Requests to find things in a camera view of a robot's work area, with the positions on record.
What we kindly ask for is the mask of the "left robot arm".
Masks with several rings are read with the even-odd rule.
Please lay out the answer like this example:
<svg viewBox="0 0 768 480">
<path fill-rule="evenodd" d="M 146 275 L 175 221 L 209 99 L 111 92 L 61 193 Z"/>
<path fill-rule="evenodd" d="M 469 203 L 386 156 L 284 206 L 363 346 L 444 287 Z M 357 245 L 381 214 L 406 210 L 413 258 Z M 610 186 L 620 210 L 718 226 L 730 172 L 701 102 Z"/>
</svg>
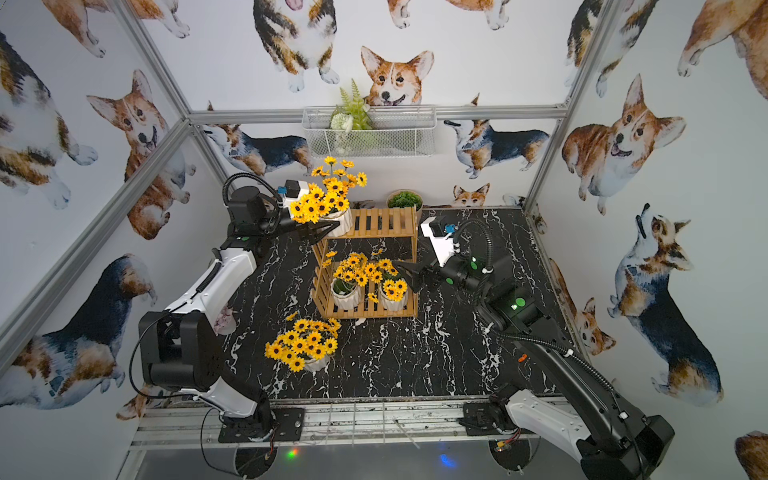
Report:
<svg viewBox="0 0 768 480">
<path fill-rule="evenodd" d="M 162 311 L 146 313 L 139 322 L 133 354 L 141 359 L 147 384 L 195 396 L 228 421 L 271 428 L 266 394 L 226 378 L 216 321 L 240 285 L 257 271 L 274 239 L 295 232 L 300 239 L 316 243 L 336 227 L 334 221 L 301 224 L 295 220 L 293 210 L 309 191 L 307 182 L 295 180 L 278 189 L 223 190 L 229 224 L 225 241 L 213 251 L 212 263 L 179 299 Z"/>
</svg>

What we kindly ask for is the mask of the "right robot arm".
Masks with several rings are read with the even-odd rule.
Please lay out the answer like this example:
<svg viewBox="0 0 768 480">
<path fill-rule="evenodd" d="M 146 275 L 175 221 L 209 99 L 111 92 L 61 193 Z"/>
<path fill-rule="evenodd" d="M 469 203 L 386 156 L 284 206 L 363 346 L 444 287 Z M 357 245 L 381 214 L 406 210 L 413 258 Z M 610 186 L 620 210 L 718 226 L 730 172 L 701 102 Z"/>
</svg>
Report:
<svg viewBox="0 0 768 480">
<path fill-rule="evenodd" d="M 515 280 L 510 256 L 491 264 L 455 255 L 443 265 L 397 261 L 394 266 L 413 286 L 435 276 L 472 294 L 473 311 L 490 333 L 527 354 L 570 406 L 563 409 L 519 389 L 504 406 L 516 426 L 570 455 L 589 479 L 651 477 L 674 438 L 673 427 L 662 416 L 648 416 L 626 400 L 573 349 L 559 324 Z"/>
</svg>

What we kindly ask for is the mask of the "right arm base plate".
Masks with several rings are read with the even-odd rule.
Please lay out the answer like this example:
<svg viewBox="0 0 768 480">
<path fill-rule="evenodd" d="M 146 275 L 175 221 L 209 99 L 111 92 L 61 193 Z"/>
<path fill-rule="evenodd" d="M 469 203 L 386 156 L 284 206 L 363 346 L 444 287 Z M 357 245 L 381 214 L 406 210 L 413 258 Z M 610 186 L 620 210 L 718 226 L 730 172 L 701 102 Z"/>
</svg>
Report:
<svg viewBox="0 0 768 480">
<path fill-rule="evenodd" d="M 491 402 L 465 403 L 458 423 L 468 436 L 511 435 L 517 431 L 506 411 Z"/>
</svg>

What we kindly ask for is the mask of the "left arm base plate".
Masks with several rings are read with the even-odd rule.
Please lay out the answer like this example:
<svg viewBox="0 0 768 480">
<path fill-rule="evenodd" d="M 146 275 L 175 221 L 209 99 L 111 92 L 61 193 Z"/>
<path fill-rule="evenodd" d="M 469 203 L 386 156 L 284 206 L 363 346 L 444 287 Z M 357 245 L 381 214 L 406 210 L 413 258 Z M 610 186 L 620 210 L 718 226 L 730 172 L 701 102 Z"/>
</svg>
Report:
<svg viewBox="0 0 768 480">
<path fill-rule="evenodd" d="M 255 412 L 248 418 L 223 417 L 218 441 L 231 443 L 270 443 L 299 441 L 306 410 L 277 408 L 268 413 Z"/>
</svg>

